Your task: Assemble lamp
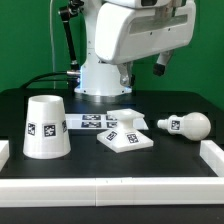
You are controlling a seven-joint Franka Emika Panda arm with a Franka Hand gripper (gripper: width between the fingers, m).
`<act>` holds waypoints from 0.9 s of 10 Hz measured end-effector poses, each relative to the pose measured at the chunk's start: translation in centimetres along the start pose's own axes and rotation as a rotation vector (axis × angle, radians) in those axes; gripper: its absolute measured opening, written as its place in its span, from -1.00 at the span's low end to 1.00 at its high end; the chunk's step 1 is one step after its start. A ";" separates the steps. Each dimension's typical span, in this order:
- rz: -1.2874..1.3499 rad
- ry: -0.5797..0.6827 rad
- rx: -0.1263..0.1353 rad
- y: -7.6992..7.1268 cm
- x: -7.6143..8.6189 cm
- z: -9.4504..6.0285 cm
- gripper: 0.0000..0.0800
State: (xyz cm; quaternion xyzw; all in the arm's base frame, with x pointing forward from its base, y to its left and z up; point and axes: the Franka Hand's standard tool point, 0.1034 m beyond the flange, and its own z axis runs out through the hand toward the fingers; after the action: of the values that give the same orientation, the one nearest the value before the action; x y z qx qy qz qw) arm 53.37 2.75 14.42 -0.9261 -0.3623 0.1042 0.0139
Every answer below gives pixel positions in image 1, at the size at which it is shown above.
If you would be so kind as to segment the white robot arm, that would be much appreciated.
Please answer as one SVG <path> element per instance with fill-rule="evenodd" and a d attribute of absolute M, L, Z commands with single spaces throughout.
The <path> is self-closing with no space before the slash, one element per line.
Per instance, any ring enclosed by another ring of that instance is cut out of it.
<path fill-rule="evenodd" d="M 156 55 L 165 73 L 175 49 L 190 43 L 195 0 L 84 0 L 86 60 L 75 91 L 91 98 L 132 92 L 133 62 Z"/>

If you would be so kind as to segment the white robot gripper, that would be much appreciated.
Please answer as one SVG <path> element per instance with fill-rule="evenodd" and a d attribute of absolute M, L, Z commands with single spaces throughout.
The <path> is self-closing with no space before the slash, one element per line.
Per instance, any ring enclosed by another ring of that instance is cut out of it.
<path fill-rule="evenodd" d="M 162 76 L 173 49 L 191 41 L 195 17 L 194 0 L 108 0 L 98 12 L 96 55 L 119 64 L 122 86 L 131 85 L 131 61 L 158 53 L 153 73 Z"/>

